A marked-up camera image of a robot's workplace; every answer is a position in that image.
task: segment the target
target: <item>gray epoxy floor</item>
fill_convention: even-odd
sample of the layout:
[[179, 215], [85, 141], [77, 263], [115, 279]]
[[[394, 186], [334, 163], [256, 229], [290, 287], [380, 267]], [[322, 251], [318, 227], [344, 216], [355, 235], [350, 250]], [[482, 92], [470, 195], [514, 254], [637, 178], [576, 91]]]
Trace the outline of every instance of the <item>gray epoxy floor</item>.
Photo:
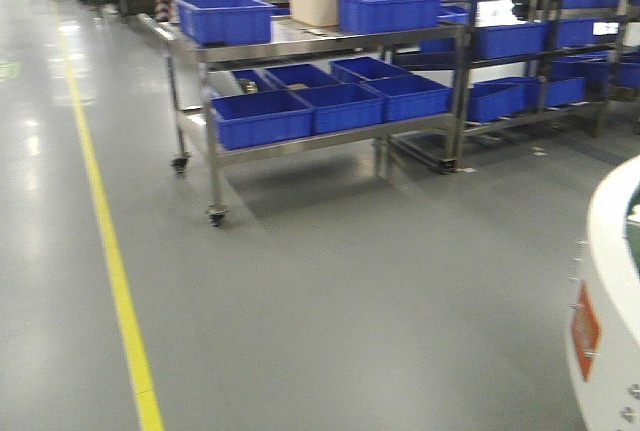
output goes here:
[[[370, 143], [177, 179], [160, 49], [58, 0], [168, 430], [584, 429], [563, 349], [597, 183], [640, 153], [533, 127], [439, 176]], [[0, 0], [3, 431], [134, 430], [50, 0]]]

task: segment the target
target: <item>red label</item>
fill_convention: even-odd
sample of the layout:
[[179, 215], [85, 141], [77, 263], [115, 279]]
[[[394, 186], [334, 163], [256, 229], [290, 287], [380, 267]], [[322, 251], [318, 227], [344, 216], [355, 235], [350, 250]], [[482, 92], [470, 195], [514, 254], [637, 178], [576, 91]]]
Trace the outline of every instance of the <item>red label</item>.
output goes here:
[[595, 353], [600, 340], [600, 323], [593, 311], [587, 285], [583, 281], [580, 287], [578, 302], [574, 306], [571, 333], [576, 356], [582, 371], [582, 379], [589, 381], [591, 367], [595, 359]]

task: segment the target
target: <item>yellow tape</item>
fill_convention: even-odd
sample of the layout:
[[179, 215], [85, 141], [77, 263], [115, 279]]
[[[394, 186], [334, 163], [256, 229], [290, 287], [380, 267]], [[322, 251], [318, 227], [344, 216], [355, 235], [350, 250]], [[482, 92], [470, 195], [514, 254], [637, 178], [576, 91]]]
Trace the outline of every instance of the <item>yellow tape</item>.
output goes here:
[[102, 239], [102, 247], [109, 271], [111, 292], [113, 293], [120, 333], [129, 366], [129, 376], [138, 408], [140, 427], [143, 431], [163, 431], [162, 415], [160, 414], [158, 400], [153, 387], [153, 379], [149, 369], [149, 361], [140, 332], [140, 326], [138, 325], [138, 318], [136, 317], [136, 310], [133, 305], [133, 300], [131, 299], [131, 291], [129, 290], [127, 273], [122, 261], [118, 237], [113, 226], [113, 220], [111, 219], [107, 193], [104, 189], [95, 147], [91, 139], [91, 132], [89, 131], [87, 118], [84, 113], [84, 108], [82, 107], [78, 83], [69, 57], [67, 40], [60, 31], [62, 24], [60, 12], [56, 1], [52, 0], [51, 2], [58, 26], [58, 39], [60, 48], [62, 49], [67, 84], [73, 102], [76, 128], [84, 155], [85, 168], [91, 187], [91, 195], [98, 220], [100, 237]]

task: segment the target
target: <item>cart wheel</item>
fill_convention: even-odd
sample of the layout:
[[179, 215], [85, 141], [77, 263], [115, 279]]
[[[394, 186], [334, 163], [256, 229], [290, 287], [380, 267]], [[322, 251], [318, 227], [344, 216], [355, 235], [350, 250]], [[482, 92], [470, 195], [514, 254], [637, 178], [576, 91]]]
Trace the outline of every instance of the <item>cart wheel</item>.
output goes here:
[[438, 163], [438, 173], [453, 174], [456, 172], [457, 162], [455, 160], [442, 160]]
[[214, 228], [219, 228], [220, 225], [222, 224], [223, 219], [224, 219], [224, 213], [209, 215], [209, 222], [211, 223], [211, 226], [213, 226]]
[[189, 163], [189, 158], [177, 157], [171, 161], [171, 167], [175, 170], [177, 174], [182, 174], [184, 173], [184, 170], [187, 167], [187, 163]]

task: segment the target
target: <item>steel shelf frame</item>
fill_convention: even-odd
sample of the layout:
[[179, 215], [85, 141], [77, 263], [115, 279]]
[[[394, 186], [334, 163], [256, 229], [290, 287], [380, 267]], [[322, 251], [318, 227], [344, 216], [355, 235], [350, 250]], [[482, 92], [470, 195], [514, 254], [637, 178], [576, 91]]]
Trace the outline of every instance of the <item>steel shelf frame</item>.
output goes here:
[[[202, 47], [184, 36], [176, 26], [169, 23], [156, 23], [147, 15], [139, 15], [143, 27], [151, 31], [166, 47], [166, 66], [171, 92], [171, 101], [175, 114], [176, 134], [179, 153], [172, 165], [181, 173], [187, 165], [190, 153], [186, 139], [208, 160], [212, 204], [208, 208], [211, 223], [218, 226], [228, 211], [224, 203], [221, 188], [221, 171], [225, 166], [250, 161], [273, 158], [286, 154], [299, 153], [361, 140], [374, 139], [376, 168], [388, 151], [393, 135], [409, 132], [430, 132], [442, 135], [444, 146], [441, 158], [433, 158], [443, 173], [456, 168], [455, 144], [457, 117], [453, 111], [411, 119], [407, 121], [382, 123], [375, 126], [356, 128], [336, 133], [314, 135], [307, 138], [272, 143], [263, 146], [227, 151], [219, 144], [216, 129], [216, 113], [211, 105], [211, 96], [215, 89], [215, 71], [238, 69], [253, 65], [261, 66], [261, 60], [304, 61], [310, 57], [319, 58], [335, 55], [338, 52], [361, 52], [380, 50], [381, 57], [393, 53], [397, 45], [411, 44], [420, 40], [454, 38], [461, 43], [465, 26], [443, 24], [436, 28], [399, 31], [379, 34], [344, 34], [337, 28], [309, 28], [291, 19], [274, 19], [273, 39], [270, 43]], [[175, 73], [175, 60], [180, 59], [197, 66], [202, 103], [197, 107], [182, 108]], [[454, 79], [454, 89], [461, 81]], [[457, 108], [452, 102], [451, 110]]]
[[[545, 51], [537, 53], [535, 55], [522, 55], [512, 56], [500, 59], [487, 59], [477, 60], [473, 57], [474, 43], [476, 39], [476, 18], [478, 11], [478, 3], [483, 1], [497, 1], [497, 0], [448, 0], [449, 2], [465, 2], [469, 6], [469, 24], [467, 26], [466, 44], [463, 54], [464, 62], [460, 66], [461, 69], [462, 86], [459, 87], [460, 96], [458, 97], [459, 107], [457, 109], [458, 117], [458, 129], [456, 132], [456, 161], [459, 161], [462, 157], [462, 150], [464, 146], [465, 138], [470, 136], [476, 136], [485, 133], [495, 132], [501, 129], [507, 129], [516, 126], [522, 126], [532, 123], [540, 123], [549, 120], [559, 119], [562, 116], [569, 114], [594, 114], [594, 135], [598, 135], [606, 119], [606, 112], [609, 108], [610, 102], [614, 98], [614, 91], [616, 87], [613, 85], [614, 76], [617, 70], [620, 55], [623, 49], [623, 39], [627, 23], [629, 21], [629, 14], [627, 10], [630, 0], [621, 0], [618, 9], [614, 12], [612, 10], [598, 10], [596, 15], [604, 15], [608, 18], [614, 17], [619, 24], [618, 34], [616, 36], [615, 43], [607, 43], [601, 45], [590, 45], [580, 48], [565, 48], [554, 49], [552, 46], [556, 41], [558, 33], [558, 25], [561, 17], [564, 17], [564, 10], [561, 8], [561, 0], [544, 0], [543, 19], [549, 21], [551, 29], [549, 36], [547, 37], [547, 46]], [[604, 51], [609, 50], [610, 61], [612, 63], [610, 76], [604, 90], [604, 98], [601, 101], [593, 103], [576, 103], [575, 105], [568, 105], [563, 107], [548, 108], [544, 106], [546, 102], [546, 95], [548, 89], [548, 73], [550, 68], [550, 62], [553, 58], [560, 56], [568, 56], [572, 54], [580, 54], [590, 51]], [[537, 75], [542, 80], [541, 92], [539, 96], [538, 106], [535, 109], [527, 110], [525, 112], [516, 113], [512, 116], [499, 119], [490, 123], [484, 123], [478, 125], [477, 123], [469, 123], [467, 121], [467, 108], [470, 100], [470, 72], [473, 69], [486, 68], [490, 66], [498, 66], [502, 64], [510, 64], [517, 62], [537, 63], [538, 71]]]

